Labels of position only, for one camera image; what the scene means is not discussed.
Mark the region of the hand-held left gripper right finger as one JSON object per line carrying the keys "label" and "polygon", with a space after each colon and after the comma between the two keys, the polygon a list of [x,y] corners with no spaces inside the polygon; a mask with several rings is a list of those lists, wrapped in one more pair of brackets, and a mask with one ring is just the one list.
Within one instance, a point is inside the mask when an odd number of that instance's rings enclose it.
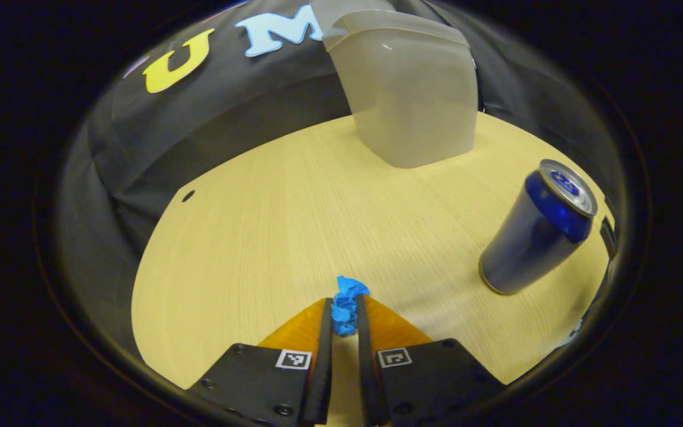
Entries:
{"label": "hand-held left gripper right finger", "polygon": [[366,427],[460,427],[504,392],[455,338],[431,339],[369,295],[357,314]]}

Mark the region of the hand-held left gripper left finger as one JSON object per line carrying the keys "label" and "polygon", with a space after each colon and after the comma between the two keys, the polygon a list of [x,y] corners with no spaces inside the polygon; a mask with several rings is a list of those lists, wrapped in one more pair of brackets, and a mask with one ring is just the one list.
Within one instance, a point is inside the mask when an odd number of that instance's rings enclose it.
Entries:
{"label": "hand-held left gripper left finger", "polygon": [[257,345],[235,343],[190,394],[249,426],[327,422],[333,386],[333,300],[321,298]]}

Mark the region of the blue paper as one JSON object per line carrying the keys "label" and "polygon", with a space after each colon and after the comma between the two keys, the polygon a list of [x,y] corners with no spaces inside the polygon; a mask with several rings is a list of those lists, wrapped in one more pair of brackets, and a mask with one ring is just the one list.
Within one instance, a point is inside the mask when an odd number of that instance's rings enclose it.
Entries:
{"label": "blue paper", "polygon": [[357,279],[337,276],[339,291],[331,303],[331,321],[333,332],[339,337],[350,337],[356,333],[358,326],[358,295],[369,295],[368,286]]}

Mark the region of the blue pop can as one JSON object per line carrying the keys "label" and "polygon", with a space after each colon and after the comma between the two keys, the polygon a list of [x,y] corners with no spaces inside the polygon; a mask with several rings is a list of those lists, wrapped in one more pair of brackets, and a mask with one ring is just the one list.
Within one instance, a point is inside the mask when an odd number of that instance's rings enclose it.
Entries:
{"label": "blue pop can", "polygon": [[583,244],[598,213],[595,194],[568,165],[543,159],[529,173],[478,262],[483,282],[513,295],[561,265]]}

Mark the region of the white desktop garbage bin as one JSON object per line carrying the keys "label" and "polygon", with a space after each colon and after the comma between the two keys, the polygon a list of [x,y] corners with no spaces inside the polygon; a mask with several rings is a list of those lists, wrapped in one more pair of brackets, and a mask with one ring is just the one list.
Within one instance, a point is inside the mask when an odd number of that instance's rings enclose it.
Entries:
{"label": "white desktop garbage bin", "polygon": [[387,0],[311,0],[363,144],[397,168],[474,148],[478,84],[458,30]]}

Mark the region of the black backdrop cloth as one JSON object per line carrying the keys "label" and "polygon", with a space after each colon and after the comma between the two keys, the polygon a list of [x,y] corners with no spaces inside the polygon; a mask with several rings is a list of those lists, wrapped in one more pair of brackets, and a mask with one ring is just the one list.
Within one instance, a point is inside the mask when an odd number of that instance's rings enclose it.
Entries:
{"label": "black backdrop cloth", "polygon": [[[350,113],[310,0],[227,0],[141,54],[86,115],[66,151],[53,229],[60,263],[88,317],[141,353],[133,281],[152,230],[179,187],[271,140]],[[477,62],[478,105],[560,149],[605,194],[620,227],[626,203],[619,137],[577,79],[459,0],[387,0],[463,33]]]}

